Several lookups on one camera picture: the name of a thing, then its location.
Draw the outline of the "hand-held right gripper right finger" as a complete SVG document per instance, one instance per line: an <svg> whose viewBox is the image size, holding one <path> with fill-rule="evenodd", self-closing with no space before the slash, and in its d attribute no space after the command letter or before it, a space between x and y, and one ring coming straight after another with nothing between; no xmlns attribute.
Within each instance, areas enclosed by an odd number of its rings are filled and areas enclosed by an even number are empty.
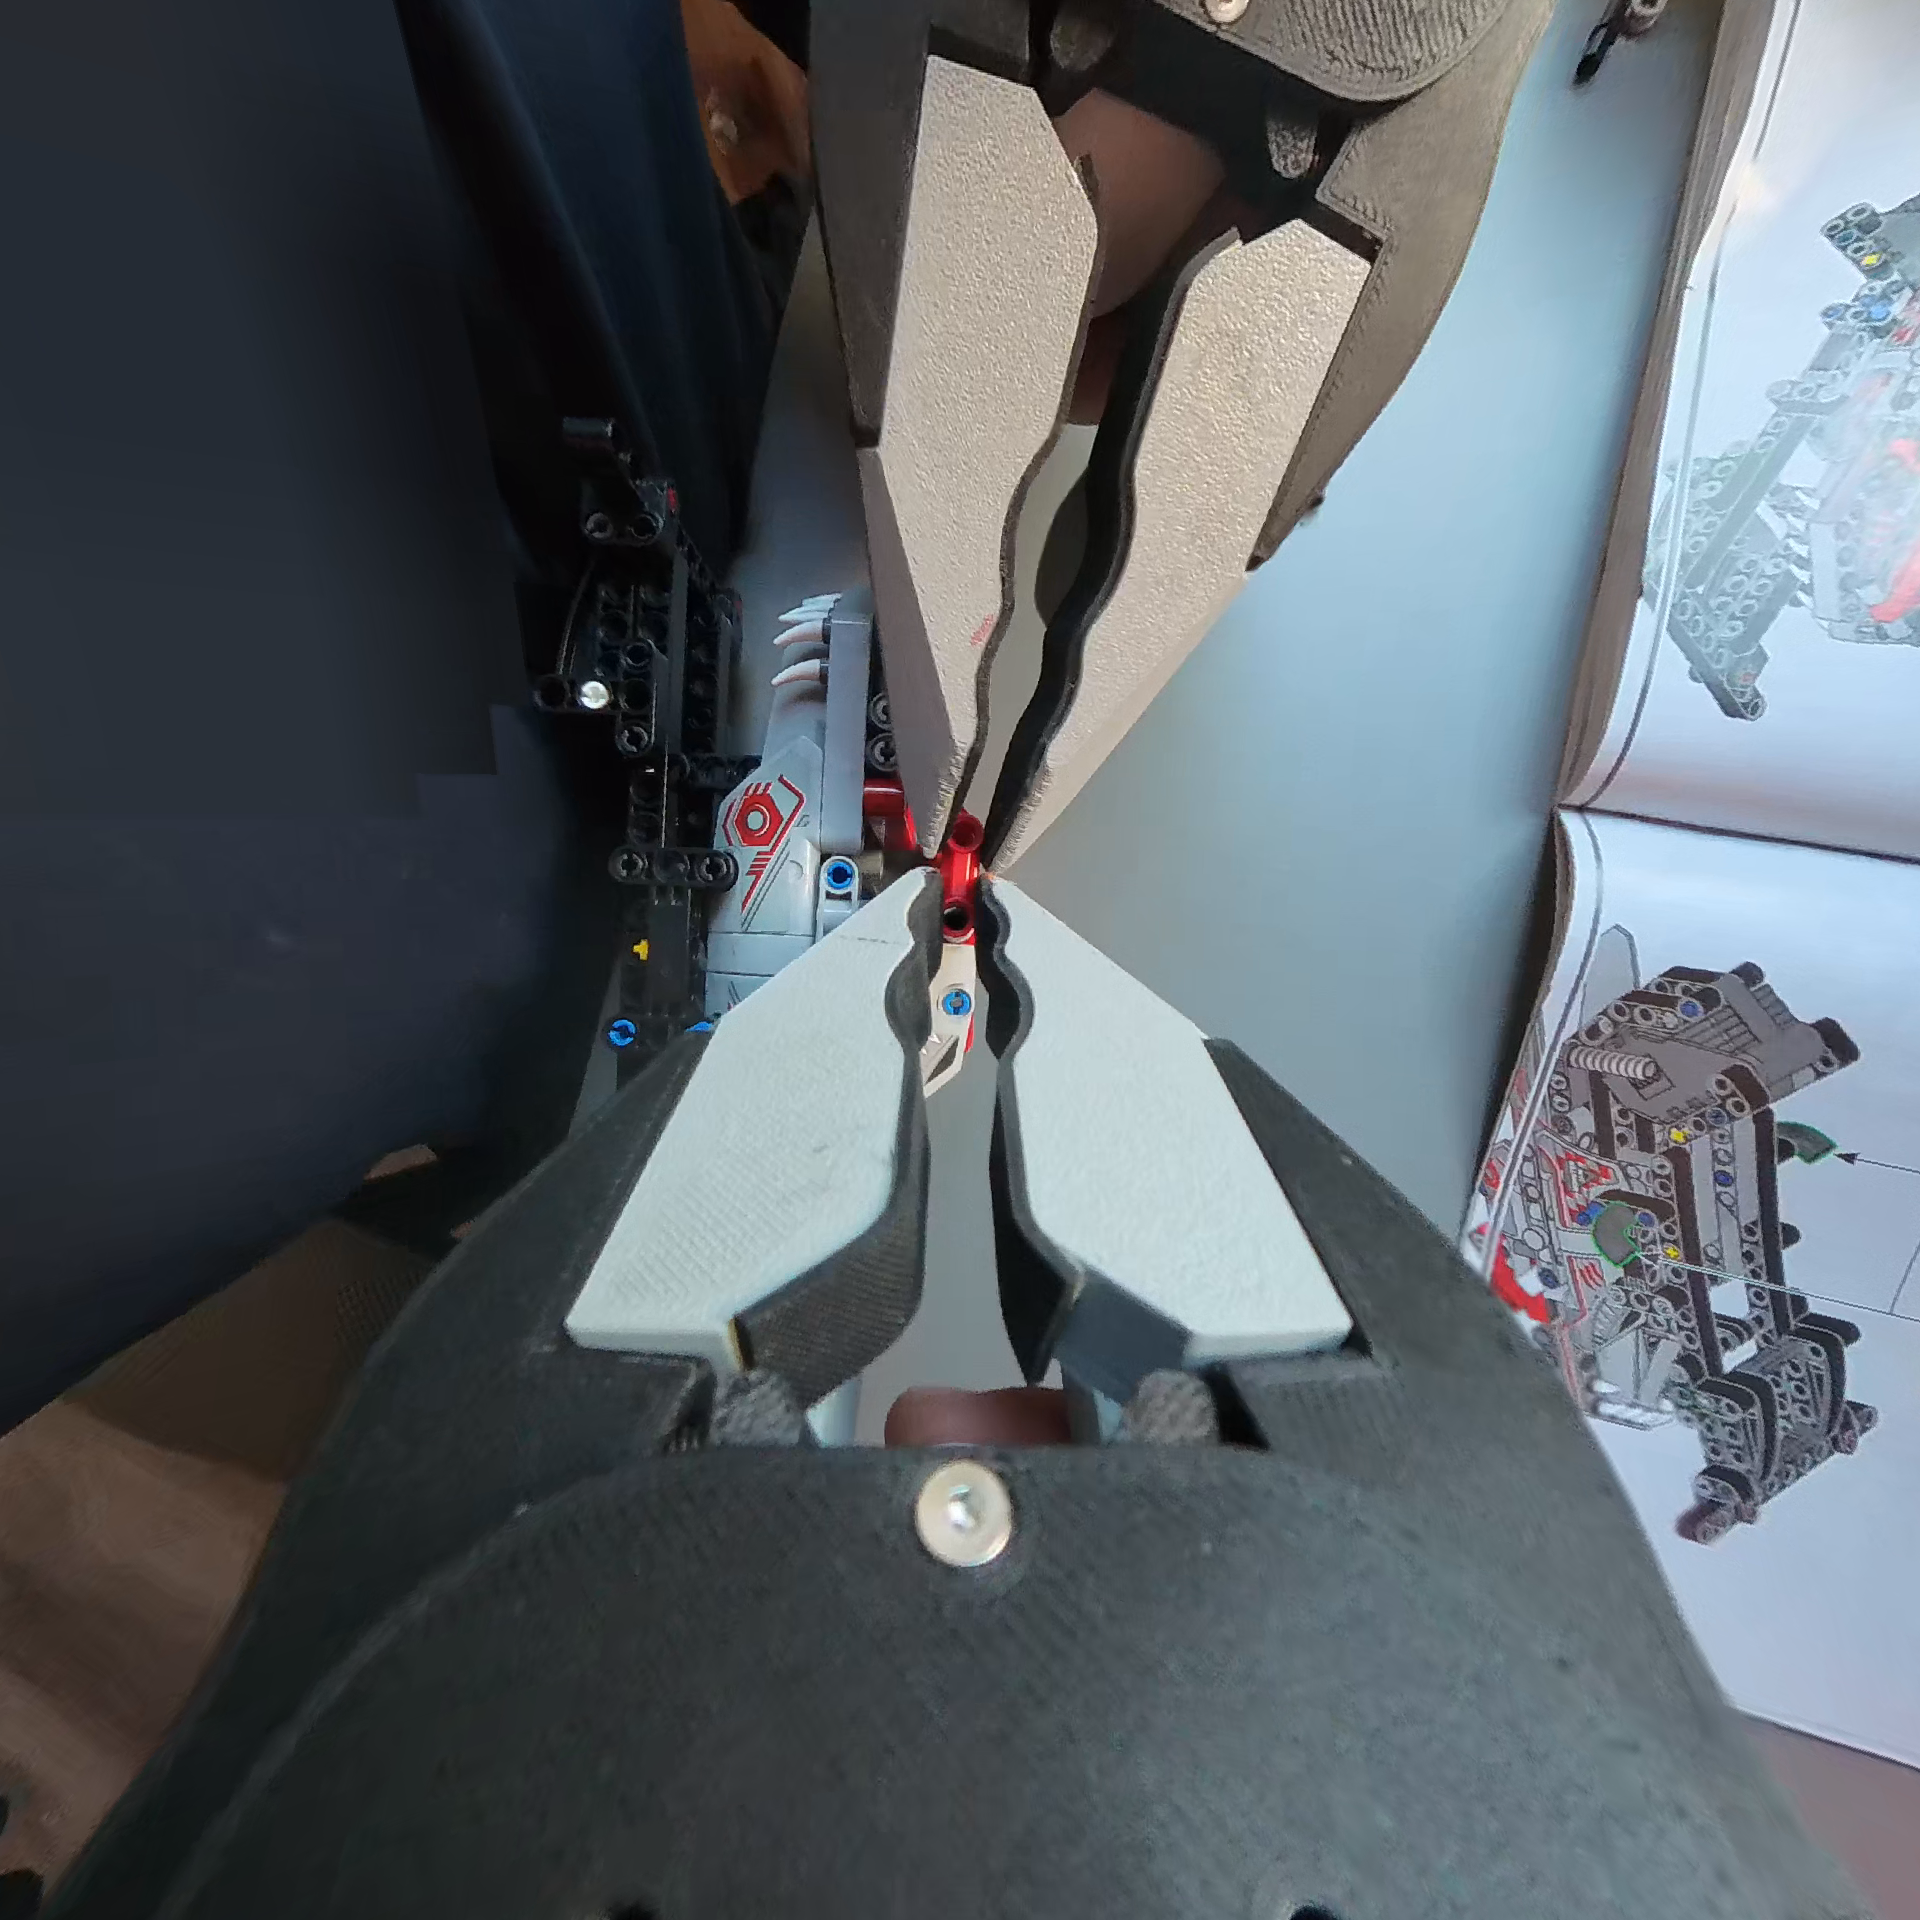
<svg viewBox="0 0 1920 1920"><path fill-rule="evenodd" d="M1323 1353L1348 1307L1202 1032L1018 886L980 888L1008 1344L1125 1404L1154 1372Z"/></svg>

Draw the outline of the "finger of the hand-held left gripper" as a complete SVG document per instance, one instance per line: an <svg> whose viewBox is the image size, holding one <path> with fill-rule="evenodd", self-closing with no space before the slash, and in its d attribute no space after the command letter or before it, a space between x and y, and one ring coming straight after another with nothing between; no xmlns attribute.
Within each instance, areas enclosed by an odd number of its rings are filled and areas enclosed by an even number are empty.
<svg viewBox="0 0 1920 1920"><path fill-rule="evenodd" d="M1091 171L1039 95L929 57L876 445L857 455L919 852L980 758L1014 535L1066 422L1100 259Z"/></svg>
<svg viewBox="0 0 1920 1920"><path fill-rule="evenodd" d="M985 817L989 868L1055 825L1240 590L1369 271L1305 221L1227 235L1126 349L1085 469L1083 561Z"/></svg>

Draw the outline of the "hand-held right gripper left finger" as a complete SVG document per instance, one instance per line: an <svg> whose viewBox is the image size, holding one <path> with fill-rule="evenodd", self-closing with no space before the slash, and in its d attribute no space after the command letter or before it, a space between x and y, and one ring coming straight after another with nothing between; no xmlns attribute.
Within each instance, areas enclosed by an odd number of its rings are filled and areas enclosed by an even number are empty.
<svg viewBox="0 0 1920 1920"><path fill-rule="evenodd" d="M575 1344L772 1374L810 1411L900 1337L940 907L937 872L907 872L714 1022L567 1312Z"/></svg>

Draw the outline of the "grey black lego model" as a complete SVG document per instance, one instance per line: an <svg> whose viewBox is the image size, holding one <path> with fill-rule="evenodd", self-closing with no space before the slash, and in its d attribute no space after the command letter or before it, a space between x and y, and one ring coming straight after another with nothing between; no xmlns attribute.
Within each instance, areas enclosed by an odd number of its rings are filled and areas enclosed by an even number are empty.
<svg viewBox="0 0 1920 1920"><path fill-rule="evenodd" d="M558 655L533 685L547 714L606 722L625 768L625 888L581 1113L673 1038L740 1001L919 863L900 782L867 590L780 612L756 755L723 755L737 594L680 528L675 488L638 467L619 425L567 418L582 574Z"/></svg>

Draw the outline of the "red lego connector piece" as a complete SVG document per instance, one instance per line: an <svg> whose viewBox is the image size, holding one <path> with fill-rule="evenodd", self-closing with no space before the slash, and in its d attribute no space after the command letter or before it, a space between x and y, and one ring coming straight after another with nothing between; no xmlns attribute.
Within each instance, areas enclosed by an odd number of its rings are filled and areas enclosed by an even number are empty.
<svg viewBox="0 0 1920 1920"><path fill-rule="evenodd" d="M915 866L932 863L940 874L942 952L929 987L932 1026L919 1055L927 1093L958 1077L972 1051L980 1011L975 936L982 839L982 825L958 809L937 852L925 860L900 780L867 780L860 789L860 895L874 898Z"/></svg>

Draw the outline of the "lego instruction booklet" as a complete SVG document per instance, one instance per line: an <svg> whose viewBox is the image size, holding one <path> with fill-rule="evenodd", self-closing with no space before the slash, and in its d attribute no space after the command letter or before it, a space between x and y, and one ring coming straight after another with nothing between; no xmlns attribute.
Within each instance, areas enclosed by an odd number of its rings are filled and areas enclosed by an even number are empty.
<svg viewBox="0 0 1920 1920"><path fill-rule="evenodd" d="M1918 1757L1916 5L1727 5L1459 1247L1729 1698Z"/></svg>

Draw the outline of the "person's left hand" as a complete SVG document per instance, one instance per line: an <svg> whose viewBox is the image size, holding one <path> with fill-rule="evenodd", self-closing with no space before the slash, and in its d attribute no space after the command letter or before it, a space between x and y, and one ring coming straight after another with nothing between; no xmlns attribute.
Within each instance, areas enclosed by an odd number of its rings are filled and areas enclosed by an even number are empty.
<svg viewBox="0 0 1920 1920"><path fill-rule="evenodd" d="M1257 214L1227 184L1219 153L1109 91L1089 91L1055 122L1075 161L1091 161L1100 271L1091 297L1096 329L1116 332L1123 312L1163 269Z"/></svg>

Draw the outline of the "person's right hand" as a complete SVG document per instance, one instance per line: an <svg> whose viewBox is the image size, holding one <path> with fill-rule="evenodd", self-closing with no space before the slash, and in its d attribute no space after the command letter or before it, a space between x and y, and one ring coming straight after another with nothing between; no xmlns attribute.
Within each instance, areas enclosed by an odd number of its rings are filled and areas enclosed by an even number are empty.
<svg viewBox="0 0 1920 1920"><path fill-rule="evenodd" d="M1067 1398L1057 1387L908 1387L887 1408L887 1449L1036 1449L1073 1439Z"/></svg>

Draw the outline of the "person's dark blue trousers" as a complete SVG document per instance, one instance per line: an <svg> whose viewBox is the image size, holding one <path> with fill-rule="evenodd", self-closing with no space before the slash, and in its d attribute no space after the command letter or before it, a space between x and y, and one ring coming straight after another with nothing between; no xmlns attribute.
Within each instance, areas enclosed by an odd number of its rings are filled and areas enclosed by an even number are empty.
<svg viewBox="0 0 1920 1920"><path fill-rule="evenodd" d="M398 816L5 822L14 1428L362 1184L558 1140L614 954L606 734L491 710Z"/></svg>

